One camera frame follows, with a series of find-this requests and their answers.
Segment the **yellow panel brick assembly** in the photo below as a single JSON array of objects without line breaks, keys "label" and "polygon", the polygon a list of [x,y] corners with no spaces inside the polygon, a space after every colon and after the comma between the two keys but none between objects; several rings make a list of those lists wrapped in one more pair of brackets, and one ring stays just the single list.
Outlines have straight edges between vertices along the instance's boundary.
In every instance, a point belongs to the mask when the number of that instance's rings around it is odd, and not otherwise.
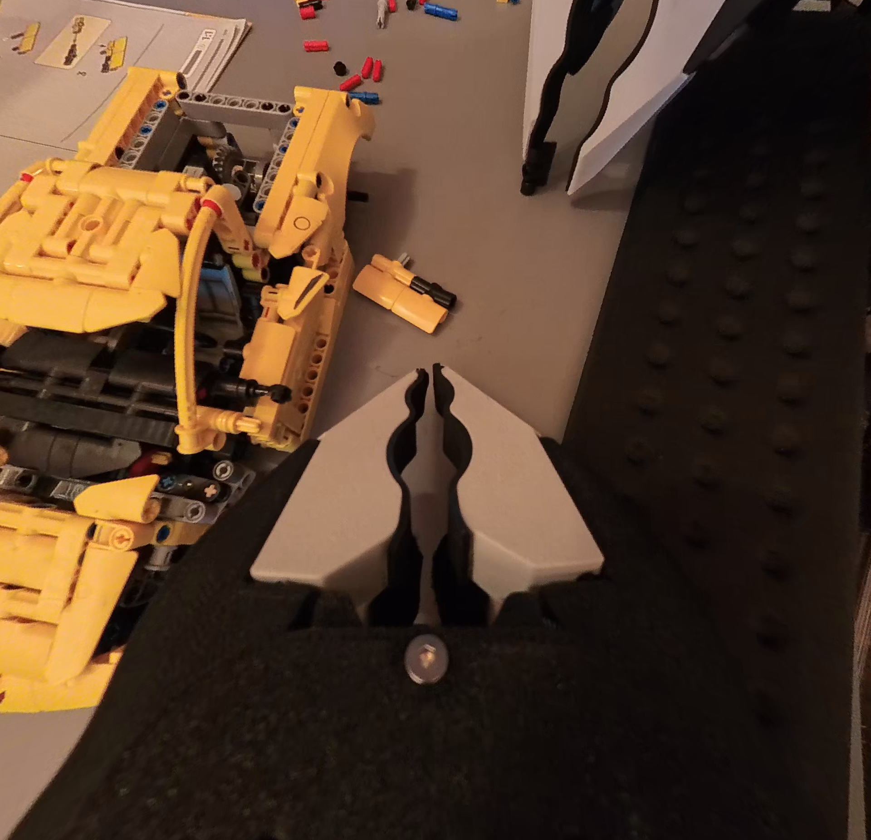
[{"label": "yellow panel brick assembly", "polygon": [[449,314],[429,297],[408,290],[381,271],[365,266],[354,280],[353,288],[401,319],[427,332],[434,333]]}]

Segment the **black pin brick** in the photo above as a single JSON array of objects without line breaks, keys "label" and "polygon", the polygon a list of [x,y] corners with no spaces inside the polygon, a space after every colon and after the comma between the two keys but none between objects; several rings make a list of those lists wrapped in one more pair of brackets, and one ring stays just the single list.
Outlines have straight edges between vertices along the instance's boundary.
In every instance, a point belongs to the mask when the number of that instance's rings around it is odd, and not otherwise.
[{"label": "black pin brick", "polygon": [[528,149],[522,166],[520,192],[523,196],[532,196],[547,185],[557,146],[554,141],[544,141]]}]

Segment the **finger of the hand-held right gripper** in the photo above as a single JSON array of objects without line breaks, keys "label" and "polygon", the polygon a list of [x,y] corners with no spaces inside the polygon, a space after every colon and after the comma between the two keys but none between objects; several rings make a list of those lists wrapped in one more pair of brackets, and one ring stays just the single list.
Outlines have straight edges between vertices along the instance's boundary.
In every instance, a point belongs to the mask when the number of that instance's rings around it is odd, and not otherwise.
[{"label": "finger of the hand-held right gripper", "polygon": [[589,61],[623,1],[532,0],[524,159],[532,145],[549,141],[565,81]]},{"label": "finger of the hand-held right gripper", "polygon": [[688,82],[684,68],[725,0],[653,0],[640,40],[605,85],[602,109],[582,140],[569,195],[586,188]]}]

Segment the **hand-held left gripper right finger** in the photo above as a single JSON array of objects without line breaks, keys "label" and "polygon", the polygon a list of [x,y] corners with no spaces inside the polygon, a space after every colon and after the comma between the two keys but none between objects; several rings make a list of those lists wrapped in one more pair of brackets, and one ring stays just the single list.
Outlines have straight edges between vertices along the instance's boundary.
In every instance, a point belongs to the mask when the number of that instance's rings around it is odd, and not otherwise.
[{"label": "hand-held left gripper right finger", "polygon": [[441,623],[485,625],[512,595],[601,573],[603,552],[539,433],[452,368],[434,364],[432,379],[454,468],[432,562]]}]

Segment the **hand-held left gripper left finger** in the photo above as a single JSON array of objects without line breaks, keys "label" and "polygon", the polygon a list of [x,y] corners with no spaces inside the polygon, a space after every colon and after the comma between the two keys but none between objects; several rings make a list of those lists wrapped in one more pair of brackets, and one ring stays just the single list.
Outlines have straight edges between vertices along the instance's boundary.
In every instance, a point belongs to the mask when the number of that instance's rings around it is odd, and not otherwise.
[{"label": "hand-held left gripper left finger", "polygon": [[422,556],[403,472],[429,374],[417,368],[317,440],[250,573],[346,596],[369,624],[412,624]]}]

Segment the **grey desk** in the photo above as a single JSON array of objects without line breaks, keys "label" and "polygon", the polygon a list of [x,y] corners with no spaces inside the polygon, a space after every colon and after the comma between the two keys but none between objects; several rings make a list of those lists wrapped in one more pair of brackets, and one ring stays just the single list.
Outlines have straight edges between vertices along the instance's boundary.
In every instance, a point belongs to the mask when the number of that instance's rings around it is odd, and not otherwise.
[{"label": "grey desk", "polygon": [[531,0],[432,0],[456,22],[409,11],[376,29],[376,0],[330,0],[303,22],[292,0],[128,0],[253,28],[219,92],[286,100],[335,86],[333,62],[381,59],[376,134],[354,155],[347,207],[354,259],[407,252],[421,276],[458,295],[436,334],[349,297],[313,428],[319,436],[414,368],[441,363],[560,439],[576,395],[650,128],[628,144],[598,194],[570,198],[572,126],[590,117],[595,79],[566,84],[547,189],[519,192]]}]

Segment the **black perforated mat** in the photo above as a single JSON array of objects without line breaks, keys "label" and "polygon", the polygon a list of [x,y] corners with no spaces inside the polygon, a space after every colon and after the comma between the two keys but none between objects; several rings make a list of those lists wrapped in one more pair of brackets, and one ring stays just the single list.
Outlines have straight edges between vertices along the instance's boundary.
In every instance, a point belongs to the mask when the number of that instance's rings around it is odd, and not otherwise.
[{"label": "black perforated mat", "polygon": [[564,442],[631,498],[847,838],[869,22],[747,32],[659,114]]}]

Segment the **yellow brick car model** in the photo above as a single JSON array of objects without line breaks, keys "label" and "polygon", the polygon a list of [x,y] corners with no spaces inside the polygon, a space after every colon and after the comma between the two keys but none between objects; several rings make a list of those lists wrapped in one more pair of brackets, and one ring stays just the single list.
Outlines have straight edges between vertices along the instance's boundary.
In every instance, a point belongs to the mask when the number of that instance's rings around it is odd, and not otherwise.
[{"label": "yellow brick car model", "polygon": [[2,713],[102,700],[166,571],[310,435],[373,108],[130,68],[1,205]]}]

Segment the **instruction booklet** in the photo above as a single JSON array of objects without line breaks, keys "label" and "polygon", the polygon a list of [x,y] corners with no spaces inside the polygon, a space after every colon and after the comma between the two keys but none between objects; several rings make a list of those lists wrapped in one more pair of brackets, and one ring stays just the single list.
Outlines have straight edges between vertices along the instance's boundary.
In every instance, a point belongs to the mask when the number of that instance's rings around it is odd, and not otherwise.
[{"label": "instruction booklet", "polygon": [[2,0],[2,168],[74,152],[131,67],[209,91],[251,27],[118,0]]}]

